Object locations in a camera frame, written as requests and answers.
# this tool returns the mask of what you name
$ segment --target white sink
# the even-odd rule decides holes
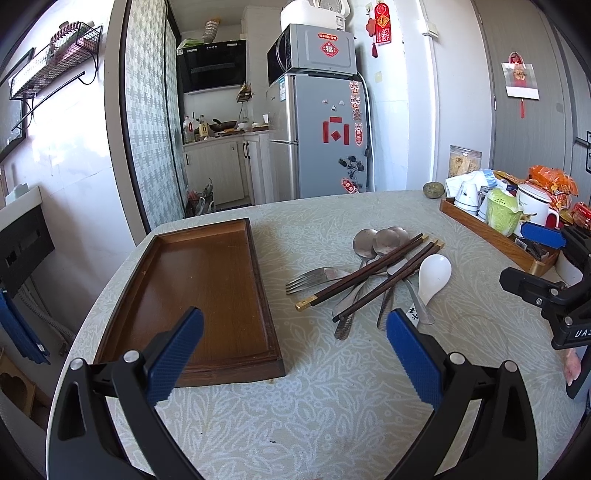
[[[0,209],[0,230],[4,230],[25,213],[41,205],[41,191],[39,187],[32,187],[25,195]]]

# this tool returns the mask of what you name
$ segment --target brown rectangular tray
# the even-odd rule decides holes
[[[456,207],[453,201],[453,198],[441,199],[439,210],[489,242],[497,250],[500,250],[512,259],[522,270],[541,277],[556,263],[560,250],[551,250],[550,256],[543,262],[540,262],[515,245],[511,239],[497,232],[494,228],[489,227],[486,223],[481,222],[478,218],[464,212],[461,208]]]
[[[190,306],[204,334],[178,387],[284,377],[248,218],[155,236],[119,299],[95,358],[143,350]]]

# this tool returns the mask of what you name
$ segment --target gold chopstick tip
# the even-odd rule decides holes
[[[298,303],[295,304],[295,309],[298,312],[301,312],[302,310],[305,310],[306,308],[308,308],[310,306],[310,303],[315,301],[317,298],[318,297],[316,295],[312,295],[311,297],[308,297],[307,299],[299,301]]]

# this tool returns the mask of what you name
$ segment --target mug handle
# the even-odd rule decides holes
[[[560,214],[551,207],[548,207],[548,216],[554,215],[556,217],[556,226],[554,228],[558,228],[558,223],[560,222]]]

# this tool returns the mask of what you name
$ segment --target enamel mug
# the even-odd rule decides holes
[[[517,199],[519,208],[523,210],[524,215],[531,215],[531,223],[544,226],[546,225],[548,216],[554,215],[556,217],[556,225],[558,225],[560,219],[558,212],[550,207],[550,196],[541,188],[531,183],[523,183],[517,188],[515,198]],[[517,224],[515,234],[522,236],[521,222]]]

